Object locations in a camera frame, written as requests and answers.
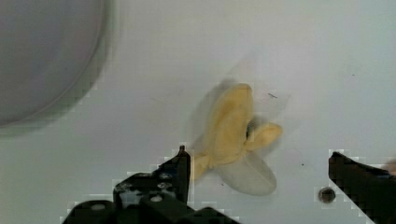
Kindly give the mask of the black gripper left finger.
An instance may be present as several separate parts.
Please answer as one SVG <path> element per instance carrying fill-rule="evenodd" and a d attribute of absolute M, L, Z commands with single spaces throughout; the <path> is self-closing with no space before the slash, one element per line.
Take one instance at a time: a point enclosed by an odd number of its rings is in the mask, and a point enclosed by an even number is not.
<path fill-rule="evenodd" d="M 166 210 L 185 210 L 191 179 L 191 156 L 184 146 L 172 159 L 150 173 L 136 173 L 113 189 L 118 209 L 138 208 L 142 202 L 156 203 Z"/>

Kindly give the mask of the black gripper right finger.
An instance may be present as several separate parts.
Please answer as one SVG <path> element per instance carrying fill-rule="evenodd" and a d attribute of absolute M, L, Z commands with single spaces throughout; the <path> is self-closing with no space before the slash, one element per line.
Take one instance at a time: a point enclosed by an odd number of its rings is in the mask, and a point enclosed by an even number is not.
<path fill-rule="evenodd" d="M 328 176 L 374 224 L 395 224 L 395 175 L 334 152 L 328 159 Z"/>

